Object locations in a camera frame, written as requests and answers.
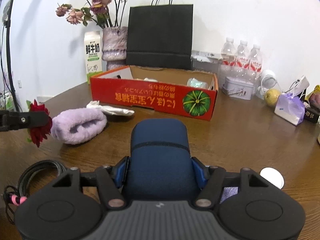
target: plastic bottle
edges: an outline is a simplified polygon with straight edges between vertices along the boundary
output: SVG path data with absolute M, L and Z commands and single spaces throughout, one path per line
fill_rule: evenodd
M 233 45 L 234 39 L 227 38 L 226 43 L 223 45 L 221 50 L 222 64 L 219 69 L 218 85 L 221 88 L 225 82 L 226 76 L 231 76 L 230 65 L 234 64 L 234 54 L 236 48 Z
M 232 68 L 232 77 L 245 80 L 246 69 L 249 67 L 249 50 L 247 41 L 240 41 L 236 51 L 236 62 Z
M 253 45 L 249 55 L 249 60 L 250 63 L 246 73 L 246 80 L 255 84 L 262 67 L 262 56 L 259 45 Z

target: yellow fruit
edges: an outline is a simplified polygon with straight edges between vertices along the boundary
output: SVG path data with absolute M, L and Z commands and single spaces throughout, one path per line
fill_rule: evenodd
M 263 98 L 268 106 L 275 107 L 279 95 L 281 95 L 281 92 L 278 89 L 271 88 L 264 94 Z

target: white wall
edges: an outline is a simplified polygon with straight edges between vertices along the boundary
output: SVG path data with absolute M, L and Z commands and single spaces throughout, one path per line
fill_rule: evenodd
M 79 7 L 85 3 L 84 0 L 14 0 L 12 69 L 22 102 L 36 96 L 55 96 L 86 80 L 82 54 L 84 32 L 98 28 L 93 24 L 87 28 L 73 26 L 58 18 L 57 2 Z M 150 2 L 129 0 L 124 24 L 127 25 L 130 6 Z M 253 43 L 261 45 L 262 67 L 277 74 L 283 89 L 303 74 L 311 89 L 320 83 L 320 68 L 315 60 L 320 51 L 319 0 L 173 0 L 173 3 L 194 4 L 193 49 L 219 52 L 226 36 L 234 37 L 235 43 L 248 40 L 249 47 Z M 113 3 L 110 11 L 113 16 Z M 22 89 L 18 88 L 17 80 L 21 80 Z

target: red flower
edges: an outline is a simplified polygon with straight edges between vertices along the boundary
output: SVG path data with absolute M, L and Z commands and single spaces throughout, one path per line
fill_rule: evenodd
M 45 111 L 49 116 L 49 111 L 47 108 L 45 108 L 44 104 L 38 105 L 36 100 L 34 100 L 34 102 L 30 104 L 29 111 L 30 112 Z M 51 127 L 52 127 L 52 119 L 49 116 L 49 121 L 45 126 L 33 127 L 29 129 L 31 140 L 34 144 L 37 145 L 38 148 L 40 146 L 40 142 L 42 142 L 43 139 L 47 139 L 47 134 L 48 135 L 50 134 Z

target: purple tissue pack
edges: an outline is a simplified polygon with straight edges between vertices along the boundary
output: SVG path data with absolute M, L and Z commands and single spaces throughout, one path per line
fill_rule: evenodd
M 294 125 L 298 125 L 304 117 L 303 102 L 299 97 L 292 97 L 292 94 L 279 95 L 275 114 Z

